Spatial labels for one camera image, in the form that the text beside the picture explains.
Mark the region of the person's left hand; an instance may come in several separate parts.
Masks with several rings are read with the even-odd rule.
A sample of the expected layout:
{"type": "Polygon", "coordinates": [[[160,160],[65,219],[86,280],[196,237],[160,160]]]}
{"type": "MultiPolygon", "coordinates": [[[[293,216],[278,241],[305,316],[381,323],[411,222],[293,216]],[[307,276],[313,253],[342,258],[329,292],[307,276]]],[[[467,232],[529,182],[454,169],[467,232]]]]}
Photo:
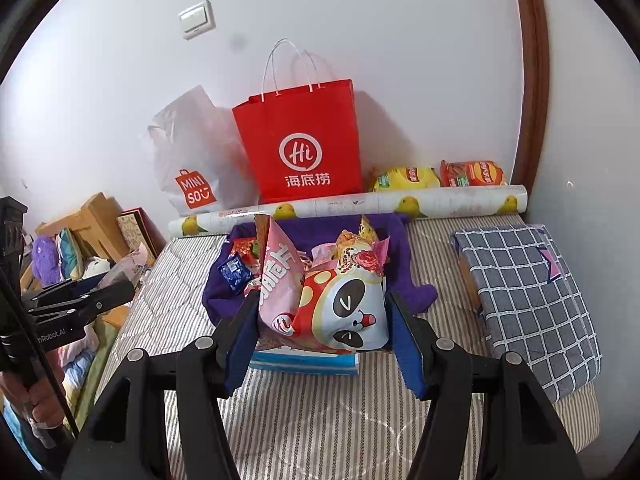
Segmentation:
{"type": "Polygon", "coordinates": [[[28,417],[44,428],[58,427],[65,418],[62,405],[46,376],[26,388],[15,374],[2,372],[1,390],[14,408],[20,411],[20,415],[24,413],[24,406],[30,404],[32,410],[28,417]]]}

